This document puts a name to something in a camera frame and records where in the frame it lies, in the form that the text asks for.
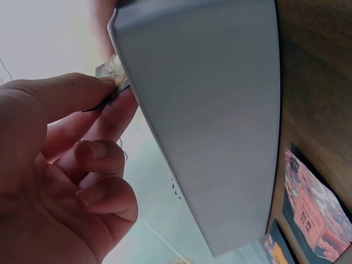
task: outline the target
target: fingernail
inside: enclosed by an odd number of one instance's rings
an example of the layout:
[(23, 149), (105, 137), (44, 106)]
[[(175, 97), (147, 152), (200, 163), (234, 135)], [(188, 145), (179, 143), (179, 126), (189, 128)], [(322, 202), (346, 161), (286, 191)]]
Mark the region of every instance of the fingernail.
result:
[(106, 84), (114, 84), (115, 85), (115, 79), (112, 77), (105, 76), (105, 77), (100, 77), (99, 79)]
[(76, 196), (85, 204), (91, 205), (101, 201), (105, 197), (105, 189), (102, 186), (95, 185), (88, 189), (78, 191)]
[(98, 141), (87, 141), (88, 147), (93, 153), (93, 159), (104, 158), (108, 155), (108, 150), (103, 143)]

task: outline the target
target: black cable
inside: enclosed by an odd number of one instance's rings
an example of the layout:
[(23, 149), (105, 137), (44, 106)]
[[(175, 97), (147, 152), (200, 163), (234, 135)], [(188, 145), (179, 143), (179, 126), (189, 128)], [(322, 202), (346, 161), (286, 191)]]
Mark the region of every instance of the black cable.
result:
[(8, 71), (8, 69), (6, 69), (5, 64), (4, 64), (4, 62), (2, 61), (1, 58), (0, 58), (0, 62), (2, 64), (2, 68), (4, 68), (4, 70), (9, 74), (10, 80), (13, 81), (11, 73)]

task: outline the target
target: white device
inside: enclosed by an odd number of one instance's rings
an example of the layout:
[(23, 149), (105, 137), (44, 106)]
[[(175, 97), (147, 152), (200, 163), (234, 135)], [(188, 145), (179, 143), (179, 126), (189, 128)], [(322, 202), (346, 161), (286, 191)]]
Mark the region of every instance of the white device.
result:
[(111, 39), (210, 250), (258, 239), (279, 137), (274, 0), (119, 3)]

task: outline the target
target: skin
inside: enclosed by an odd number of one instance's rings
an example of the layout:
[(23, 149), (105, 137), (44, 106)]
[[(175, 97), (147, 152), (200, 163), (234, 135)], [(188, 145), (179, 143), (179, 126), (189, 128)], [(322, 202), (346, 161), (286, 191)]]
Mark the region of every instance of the skin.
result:
[(116, 145), (135, 98), (81, 112), (114, 88), (82, 74), (0, 86), (0, 263), (101, 263), (136, 222)]
[(107, 30), (107, 24), (116, 4), (117, 0), (87, 0), (90, 29), (97, 41), (104, 62), (115, 52)]

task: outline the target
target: wood grain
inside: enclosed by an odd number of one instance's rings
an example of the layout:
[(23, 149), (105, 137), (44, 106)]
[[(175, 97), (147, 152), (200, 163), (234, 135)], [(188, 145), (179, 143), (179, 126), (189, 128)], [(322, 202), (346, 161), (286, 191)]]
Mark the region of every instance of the wood grain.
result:
[[(293, 142), (352, 210), (352, 0), (277, 0), (282, 126), (270, 224), (282, 216), (284, 149)], [(351, 263), (349, 249), (336, 263)]]

